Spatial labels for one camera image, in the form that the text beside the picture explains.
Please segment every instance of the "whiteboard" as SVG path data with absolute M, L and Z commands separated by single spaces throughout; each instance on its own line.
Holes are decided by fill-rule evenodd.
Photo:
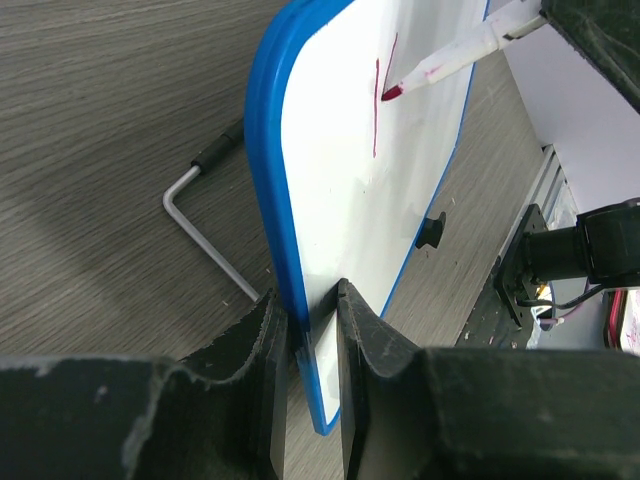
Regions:
M 335 313 L 348 278 L 382 315 L 455 149 L 472 67 L 380 101 L 480 23 L 486 0 L 293 2 L 265 34 L 245 111 L 249 162 L 316 431 L 338 417 Z
M 640 355 L 640 290 L 630 289 L 620 330 L 620 348 Z

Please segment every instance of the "gray wood grain surface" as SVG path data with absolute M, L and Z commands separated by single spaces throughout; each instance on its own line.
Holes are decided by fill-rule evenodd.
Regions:
M 0 353 L 206 344 L 249 300 L 166 215 L 163 191 L 242 114 L 285 0 L 0 2 Z M 542 163 L 502 54 L 478 64 L 460 146 L 388 321 L 451 345 Z M 178 204 L 258 291 L 274 282 L 243 152 Z M 291 368 L 285 474 L 341 478 Z

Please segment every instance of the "white wall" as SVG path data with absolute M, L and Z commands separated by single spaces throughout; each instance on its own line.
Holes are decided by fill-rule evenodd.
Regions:
M 492 2 L 492 9 L 507 3 Z M 541 143 L 553 143 L 578 209 L 640 197 L 640 115 L 556 31 L 505 51 Z

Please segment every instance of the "black cable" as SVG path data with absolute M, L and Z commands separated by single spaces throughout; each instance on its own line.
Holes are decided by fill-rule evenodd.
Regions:
M 577 305 L 580 305 L 585 300 L 588 300 L 589 298 L 593 297 L 594 295 L 600 293 L 603 290 L 604 290 L 604 286 L 598 285 L 567 303 L 555 303 L 555 302 L 552 302 L 551 300 L 518 300 L 517 303 L 521 307 L 539 307 L 539 306 L 545 305 L 549 307 L 554 307 L 558 310 L 568 310 Z

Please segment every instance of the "white board surface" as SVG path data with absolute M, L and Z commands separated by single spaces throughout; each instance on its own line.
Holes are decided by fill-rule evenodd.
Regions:
M 298 54 L 281 142 L 312 318 L 343 277 L 383 312 L 454 151 L 472 69 L 391 102 L 380 96 L 485 9 L 484 0 L 355 0 Z M 335 316 L 311 337 L 330 420 Z
M 631 289 L 627 294 L 622 329 L 620 331 L 620 348 L 628 353 L 640 355 L 640 290 Z

